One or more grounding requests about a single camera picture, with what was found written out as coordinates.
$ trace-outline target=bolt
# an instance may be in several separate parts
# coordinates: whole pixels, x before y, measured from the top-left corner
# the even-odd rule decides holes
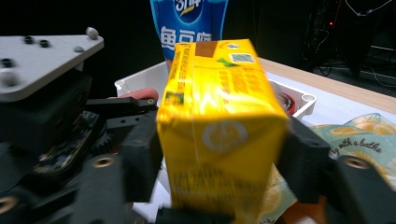
[[[35,40],[29,35],[24,36],[23,41],[25,44],[33,44],[35,42]]]
[[[1,63],[3,64],[4,67],[13,67],[14,63],[12,62],[11,59],[2,59]]]
[[[16,86],[19,82],[19,76],[10,68],[4,68],[0,70],[1,82],[8,86]]]
[[[95,30],[95,29],[92,28],[92,27],[88,27],[87,30],[85,31],[85,33],[86,33],[87,36],[88,36],[90,39],[92,39],[92,40],[97,39],[98,36],[99,36],[98,31]]]
[[[48,40],[40,40],[39,41],[41,48],[46,49],[50,46],[50,42]]]
[[[146,224],[146,220],[143,219],[142,217],[137,217],[137,218],[134,220],[134,224]]]

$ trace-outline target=white container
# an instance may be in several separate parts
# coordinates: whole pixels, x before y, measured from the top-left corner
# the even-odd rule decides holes
[[[114,85],[117,88],[117,95],[123,95],[131,91],[137,91],[143,88],[155,89],[159,95],[160,100],[158,101],[158,106],[161,105],[161,99],[163,98],[163,90],[168,79],[168,68],[166,63],[155,64],[143,71],[132,74],[128,77],[117,80]],[[279,82],[274,82],[270,80],[276,91],[286,93],[291,96],[296,104],[296,110],[293,116],[298,120],[301,120],[303,116],[312,114],[314,111],[315,102],[317,97],[313,94],[294,89],[283,85]]]

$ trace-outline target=juice carton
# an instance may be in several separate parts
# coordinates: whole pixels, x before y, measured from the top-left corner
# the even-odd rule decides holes
[[[157,115],[172,206],[259,223],[288,122],[249,40],[177,44]]]

